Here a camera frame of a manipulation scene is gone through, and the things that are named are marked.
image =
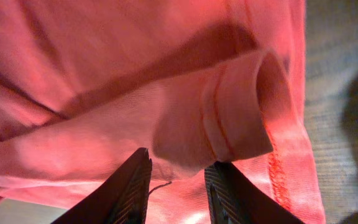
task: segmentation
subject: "fabric fold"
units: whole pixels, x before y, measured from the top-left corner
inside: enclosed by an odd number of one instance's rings
[[[0,1],[0,202],[70,208],[147,147],[150,188],[173,180],[148,223],[209,223],[216,160],[324,223],[304,22],[298,0]]]

